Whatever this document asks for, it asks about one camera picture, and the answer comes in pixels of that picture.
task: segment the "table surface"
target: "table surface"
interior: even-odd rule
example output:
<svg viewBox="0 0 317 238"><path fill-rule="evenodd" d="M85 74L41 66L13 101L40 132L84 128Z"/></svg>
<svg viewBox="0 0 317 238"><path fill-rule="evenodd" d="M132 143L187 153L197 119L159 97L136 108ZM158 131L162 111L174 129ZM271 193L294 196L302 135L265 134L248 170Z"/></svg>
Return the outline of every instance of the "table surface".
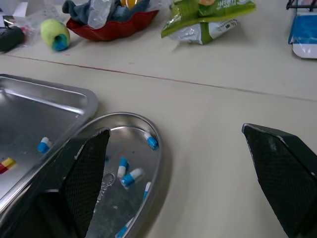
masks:
<svg viewBox="0 0 317 238"><path fill-rule="evenodd" d="M0 56L0 72L90 89L96 116L128 111L158 126L171 155L138 237L286 238L241 128L278 128L316 151L316 62L287 45L286 1L256 2L241 25L205 46L161 39L163 12L129 38L94 43L72 33L64 52L42 41L15 49Z"/></svg>
<svg viewBox="0 0 317 238"><path fill-rule="evenodd" d="M258 184L241 127L278 128L315 151L316 102L9 56L0 61L1 73L92 90L96 116L128 111L158 126L170 150L165 186L138 237L287 238Z"/></svg>
<svg viewBox="0 0 317 238"><path fill-rule="evenodd" d="M37 41L8 55L316 101L316 62L300 59L287 44L287 1L255 2L258 9L241 17L240 25L204 46L161 39L168 16L162 12L128 38L96 43L72 33L72 46L62 53Z"/></svg>

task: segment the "plastic bag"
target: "plastic bag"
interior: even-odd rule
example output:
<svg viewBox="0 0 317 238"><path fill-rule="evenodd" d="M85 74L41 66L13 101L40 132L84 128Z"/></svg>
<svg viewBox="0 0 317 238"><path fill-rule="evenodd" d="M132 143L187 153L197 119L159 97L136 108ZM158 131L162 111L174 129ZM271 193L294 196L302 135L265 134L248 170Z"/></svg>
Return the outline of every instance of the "plastic bag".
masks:
<svg viewBox="0 0 317 238"><path fill-rule="evenodd" d="M198 0L174 0L171 16L163 28L161 36L168 36L172 32L197 23L229 20L247 14L256 8L252 0L199 1L200 3Z"/></svg>
<svg viewBox="0 0 317 238"><path fill-rule="evenodd" d="M41 23L49 18L62 22L64 19L59 15L54 0L43 0L42 6L38 2L29 1L27 8L31 14L26 16L14 16L15 24L20 27L25 35L21 44L24 47L31 46L40 33Z"/></svg>
<svg viewBox="0 0 317 238"><path fill-rule="evenodd" d="M203 45L234 28L237 24L238 21L236 19L223 22L198 23L173 32L168 37L181 42Z"/></svg>
<svg viewBox="0 0 317 238"><path fill-rule="evenodd" d="M168 9L172 0L150 0L146 12Z"/></svg>

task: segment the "rectangular metal tray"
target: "rectangular metal tray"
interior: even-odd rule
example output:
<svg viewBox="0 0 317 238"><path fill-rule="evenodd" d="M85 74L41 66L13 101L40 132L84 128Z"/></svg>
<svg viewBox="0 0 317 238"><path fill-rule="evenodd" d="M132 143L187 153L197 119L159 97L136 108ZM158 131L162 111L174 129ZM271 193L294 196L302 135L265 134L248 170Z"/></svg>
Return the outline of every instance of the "rectangular metal tray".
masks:
<svg viewBox="0 0 317 238"><path fill-rule="evenodd" d="M0 175L0 217L49 158L91 117L97 97L87 89L0 74L0 162L16 161ZM43 155L43 137L52 143Z"/></svg>

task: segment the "chip bag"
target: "chip bag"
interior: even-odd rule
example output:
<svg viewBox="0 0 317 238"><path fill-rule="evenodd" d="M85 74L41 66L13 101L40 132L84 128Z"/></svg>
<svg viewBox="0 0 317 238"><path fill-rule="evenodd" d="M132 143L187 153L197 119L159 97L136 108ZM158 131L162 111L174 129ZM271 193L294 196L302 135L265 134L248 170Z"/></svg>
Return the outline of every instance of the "chip bag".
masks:
<svg viewBox="0 0 317 238"><path fill-rule="evenodd" d="M236 19L222 22L204 22L184 27L171 33L168 37L188 43L206 44L234 28L238 24Z"/></svg>
<svg viewBox="0 0 317 238"><path fill-rule="evenodd" d="M255 10L252 0L174 0L162 38L184 27L204 22L222 22Z"/></svg>

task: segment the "clear plastic wrap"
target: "clear plastic wrap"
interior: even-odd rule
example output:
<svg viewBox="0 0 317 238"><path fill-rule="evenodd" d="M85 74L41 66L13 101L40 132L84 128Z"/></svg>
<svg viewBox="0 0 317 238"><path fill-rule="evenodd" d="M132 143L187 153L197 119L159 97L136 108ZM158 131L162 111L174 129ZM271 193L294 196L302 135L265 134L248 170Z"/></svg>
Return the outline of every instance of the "clear plastic wrap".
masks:
<svg viewBox="0 0 317 238"><path fill-rule="evenodd" d="M29 2L29 4L30 5L28 7L33 9L32 2ZM60 22L63 21L55 7L54 0L43 0L42 9L38 9L30 15L14 16L15 24L22 29L25 35L25 40L22 46L27 47L33 45L36 38L39 36L41 23L49 18L56 19Z"/></svg>
<svg viewBox="0 0 317 238"><path fill-rule="evenodd" d="M95 29L102 28L115 7L114 2L115 0L91 0L88 25Z"/></svg>

